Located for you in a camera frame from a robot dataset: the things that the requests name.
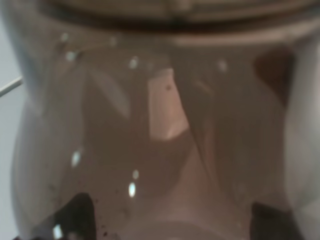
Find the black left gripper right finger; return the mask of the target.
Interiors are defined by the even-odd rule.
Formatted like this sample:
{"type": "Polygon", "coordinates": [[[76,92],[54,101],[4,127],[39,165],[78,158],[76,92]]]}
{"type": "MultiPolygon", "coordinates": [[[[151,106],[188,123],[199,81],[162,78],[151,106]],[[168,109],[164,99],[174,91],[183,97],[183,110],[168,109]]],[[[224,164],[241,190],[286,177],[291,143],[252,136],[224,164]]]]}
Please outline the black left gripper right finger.
{"type": "Polygon", "coordinates": [[[290,212],[255,202],[251,206],[251,240],[302,240],[304,237],[290,212]]]}

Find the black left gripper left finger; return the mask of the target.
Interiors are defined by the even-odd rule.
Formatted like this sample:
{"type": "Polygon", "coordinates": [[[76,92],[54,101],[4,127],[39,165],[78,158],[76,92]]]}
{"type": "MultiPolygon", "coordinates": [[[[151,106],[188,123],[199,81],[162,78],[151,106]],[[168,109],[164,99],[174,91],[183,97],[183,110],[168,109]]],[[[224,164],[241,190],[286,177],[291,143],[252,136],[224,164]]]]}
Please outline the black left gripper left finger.
{"type": "Polygon", "coordinates": [[[88,193],[76,194],[68,203],[40,223],[31,225],[18,216],[16,240],[95,240],[95,206],[88,193]]]}

